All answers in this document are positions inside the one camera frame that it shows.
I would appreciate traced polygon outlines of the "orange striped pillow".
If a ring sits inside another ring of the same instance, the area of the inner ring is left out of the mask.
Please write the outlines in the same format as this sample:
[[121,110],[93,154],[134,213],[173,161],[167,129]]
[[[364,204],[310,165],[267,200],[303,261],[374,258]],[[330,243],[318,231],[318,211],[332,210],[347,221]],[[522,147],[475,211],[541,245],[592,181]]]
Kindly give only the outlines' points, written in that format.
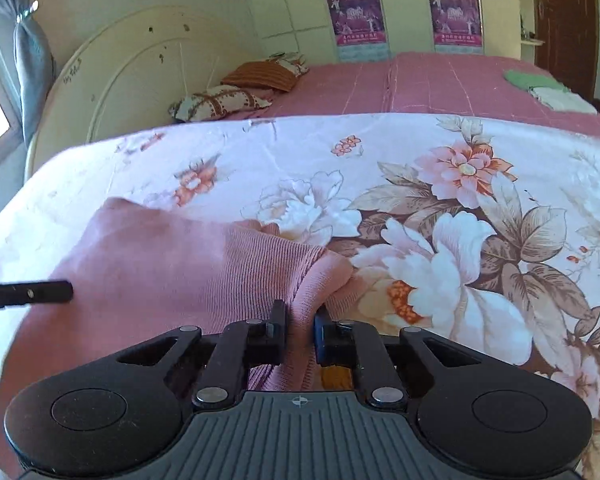
[[222,84],[239,88],[271,89],[291,92],[302,76],[298,70],[290,70],[274,61],[248,62],[226,75]]

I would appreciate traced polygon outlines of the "white folded cloth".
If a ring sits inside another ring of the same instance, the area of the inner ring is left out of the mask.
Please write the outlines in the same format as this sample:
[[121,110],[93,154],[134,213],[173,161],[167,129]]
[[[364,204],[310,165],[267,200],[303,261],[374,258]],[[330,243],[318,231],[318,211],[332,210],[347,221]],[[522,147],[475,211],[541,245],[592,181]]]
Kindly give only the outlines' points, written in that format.
[[535,87],[529,93],[542,105],[557,113],[597,114],[596,108],[577,93],[547,87]]

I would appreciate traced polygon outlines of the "blue curtain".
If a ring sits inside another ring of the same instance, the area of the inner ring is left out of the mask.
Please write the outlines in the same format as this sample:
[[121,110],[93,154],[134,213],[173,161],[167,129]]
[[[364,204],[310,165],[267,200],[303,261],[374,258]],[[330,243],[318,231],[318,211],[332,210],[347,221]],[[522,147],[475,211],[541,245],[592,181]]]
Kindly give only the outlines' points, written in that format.
[[12,57],[19,84],[20,124],[29,146],[38,130],[48,92],[56,78],[56,63],[46,33],[34,14],[38,0],[0,0],[0,14],[12,22]]

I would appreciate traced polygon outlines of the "white floral bed sheet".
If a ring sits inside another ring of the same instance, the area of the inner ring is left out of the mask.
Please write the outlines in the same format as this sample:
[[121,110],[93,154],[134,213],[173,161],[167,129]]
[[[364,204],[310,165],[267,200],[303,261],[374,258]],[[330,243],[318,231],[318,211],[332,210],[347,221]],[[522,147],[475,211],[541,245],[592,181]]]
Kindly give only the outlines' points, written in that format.
[[[54,272],[107,200],[254,220],[347,258],[345,318],[430,330],[571,390],[600,479],[600,139],[421,114],[203,122],[70,148],[0,213],[0,283]],[[0,312],[0,379],[32,304]],[[0,477],[7,477],[0,471]]]

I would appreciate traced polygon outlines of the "corner shelf unit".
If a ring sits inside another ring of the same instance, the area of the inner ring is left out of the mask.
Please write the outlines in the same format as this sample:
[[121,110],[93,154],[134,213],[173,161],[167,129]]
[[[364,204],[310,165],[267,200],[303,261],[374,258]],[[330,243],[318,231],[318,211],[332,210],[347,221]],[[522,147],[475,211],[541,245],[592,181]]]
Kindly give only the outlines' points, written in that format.
[[539,0],[519,0],[521,59],[534,64],[536,51],[544,44],[536,32],[536,6]]

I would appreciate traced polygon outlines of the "patterned white brown pillow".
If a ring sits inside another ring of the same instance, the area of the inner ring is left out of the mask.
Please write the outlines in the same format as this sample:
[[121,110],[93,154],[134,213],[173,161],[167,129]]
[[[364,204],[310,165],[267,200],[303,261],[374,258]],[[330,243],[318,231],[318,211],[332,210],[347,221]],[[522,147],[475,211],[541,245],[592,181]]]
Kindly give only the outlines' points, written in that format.
[[173,103],[169,115],[176,122],[212,122],[235,113],[265,110],[271,105],[271,101],[248,90],[221,84]]

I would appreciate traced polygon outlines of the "brown wooden door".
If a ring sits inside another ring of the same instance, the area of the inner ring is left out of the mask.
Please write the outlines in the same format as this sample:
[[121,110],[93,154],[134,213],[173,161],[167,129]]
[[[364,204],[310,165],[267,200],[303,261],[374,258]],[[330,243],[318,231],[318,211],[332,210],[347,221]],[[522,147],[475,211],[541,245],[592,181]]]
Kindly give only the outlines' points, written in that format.
[[535,62],[582,98],[594,98],[600,14],[598,0],[536,0]]

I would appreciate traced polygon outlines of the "green folded cloth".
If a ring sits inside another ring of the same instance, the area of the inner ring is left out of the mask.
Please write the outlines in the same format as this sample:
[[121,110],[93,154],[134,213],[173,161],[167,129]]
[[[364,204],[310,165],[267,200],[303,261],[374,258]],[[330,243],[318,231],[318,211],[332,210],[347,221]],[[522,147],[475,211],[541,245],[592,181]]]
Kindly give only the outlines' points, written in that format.
[[556,80],[552,76],[535,73],[525,73],[519,70],[506,70],[503,74],[504,79],[512,84],[514,87],[524,90],[531,91],[535,88],[547,88],[562,92],[569,92],[570,89],[564,84]]

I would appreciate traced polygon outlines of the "cream wardrobe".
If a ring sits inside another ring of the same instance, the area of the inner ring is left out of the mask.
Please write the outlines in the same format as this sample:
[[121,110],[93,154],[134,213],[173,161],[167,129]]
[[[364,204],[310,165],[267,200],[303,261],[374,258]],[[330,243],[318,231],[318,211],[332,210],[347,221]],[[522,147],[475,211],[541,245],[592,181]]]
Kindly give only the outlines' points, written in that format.
[[519,0],[479,0],[482,47],[434,44],[429,0],[380,0],[386,42],[338,47],[326,0],[248,0],[268,53],[299,52],[317,65],[385,61],[403,52],[521,58]]

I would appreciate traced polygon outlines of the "pink knit sweater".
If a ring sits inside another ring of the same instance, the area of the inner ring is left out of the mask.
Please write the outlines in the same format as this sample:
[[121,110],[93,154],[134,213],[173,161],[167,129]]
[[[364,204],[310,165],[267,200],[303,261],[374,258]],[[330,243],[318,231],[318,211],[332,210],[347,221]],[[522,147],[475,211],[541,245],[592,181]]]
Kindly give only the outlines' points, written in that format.
[[362,296],[347,258],[283,238],[257,221],[211,223],[112,198],[58,264],[74,289],[68,304],[34,306],[7,353],[0,379],[0,471],[20,467],[3,430],[12,398],[40,379],[108,356],[183,325],[219,333],[266,318],[275,300],[289,309],[284,362],[258,367],[256,390],[314,385],[314,314],[345,318]]

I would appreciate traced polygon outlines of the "purple poster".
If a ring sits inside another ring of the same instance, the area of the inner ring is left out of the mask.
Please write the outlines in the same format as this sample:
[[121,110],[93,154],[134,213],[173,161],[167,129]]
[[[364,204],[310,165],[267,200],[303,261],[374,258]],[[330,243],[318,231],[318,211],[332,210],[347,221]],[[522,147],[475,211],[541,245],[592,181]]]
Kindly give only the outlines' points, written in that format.
[[441,47],[482,47],[479,0],[429,0],[434,44]]
[[380,0],[326,0],[338,47],[384,44]]

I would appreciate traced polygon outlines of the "cream rounded headboard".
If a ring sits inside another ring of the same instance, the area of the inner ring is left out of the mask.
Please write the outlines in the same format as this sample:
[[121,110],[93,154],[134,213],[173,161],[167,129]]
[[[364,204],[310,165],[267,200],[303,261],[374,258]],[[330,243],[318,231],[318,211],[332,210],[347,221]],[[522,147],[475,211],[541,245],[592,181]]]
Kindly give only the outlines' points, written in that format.
[[68,148],[170,124],[172,103],[261,54],[257,40],[186,6],[120,18],[85,41],[57,76],[24,175]]

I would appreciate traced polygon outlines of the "lower right purple poster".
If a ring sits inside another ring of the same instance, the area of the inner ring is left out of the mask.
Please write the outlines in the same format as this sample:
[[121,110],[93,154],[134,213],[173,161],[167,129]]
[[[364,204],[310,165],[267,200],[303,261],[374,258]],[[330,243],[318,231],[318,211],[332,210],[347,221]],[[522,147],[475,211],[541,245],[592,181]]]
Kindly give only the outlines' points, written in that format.
[[441,47],[482,47],[479,0],[429,0],[434,44]]

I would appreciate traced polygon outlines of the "pink checked bed cover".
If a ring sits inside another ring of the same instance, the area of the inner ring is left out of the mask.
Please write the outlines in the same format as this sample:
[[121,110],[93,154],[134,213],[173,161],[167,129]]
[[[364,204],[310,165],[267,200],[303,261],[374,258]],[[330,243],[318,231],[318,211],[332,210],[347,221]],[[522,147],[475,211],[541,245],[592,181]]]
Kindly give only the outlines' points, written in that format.
[[416,113],[525,122],[600,138],[600,114],[554,112],[505,79],[509,70],[545,76],[530,63],[471,54],[406,52],[387,61],[313,66],[288,93],[262,96],[264,110],[229,120],[306,115]]

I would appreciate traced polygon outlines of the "lower left purple poster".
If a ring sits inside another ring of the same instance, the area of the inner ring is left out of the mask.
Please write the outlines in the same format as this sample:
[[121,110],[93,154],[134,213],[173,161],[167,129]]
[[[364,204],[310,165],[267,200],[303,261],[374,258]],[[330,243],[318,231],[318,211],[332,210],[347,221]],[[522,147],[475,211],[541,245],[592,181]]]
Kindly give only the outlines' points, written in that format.
[[384,44],[380,0],[326,0],[338,47]]

